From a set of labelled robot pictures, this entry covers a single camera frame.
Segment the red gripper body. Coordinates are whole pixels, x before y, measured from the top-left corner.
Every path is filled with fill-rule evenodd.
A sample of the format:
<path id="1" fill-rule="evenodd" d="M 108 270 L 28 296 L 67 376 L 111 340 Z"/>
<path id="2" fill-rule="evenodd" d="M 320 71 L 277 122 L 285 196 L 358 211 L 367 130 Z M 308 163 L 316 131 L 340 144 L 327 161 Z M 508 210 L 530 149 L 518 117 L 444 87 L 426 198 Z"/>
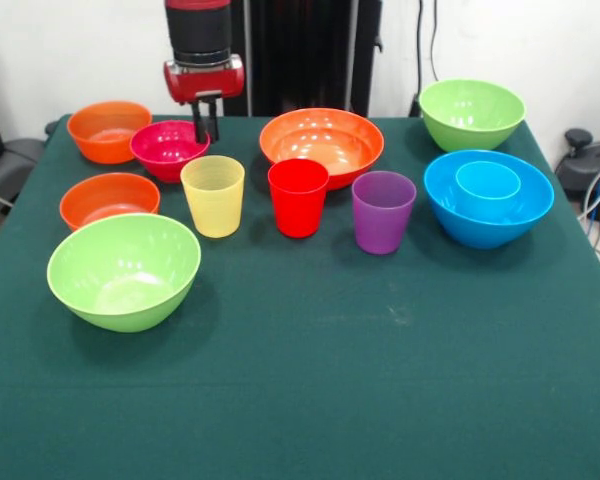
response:
<path id="1" fill-rule="evenodd" d="M 163 74 L 171 98 L 179 104 L 206 97 L 237 97 L 245 84 L 244 65 L 238 54 L 206 67 L 185 67 L 170 60 L 163 64 Z"/>

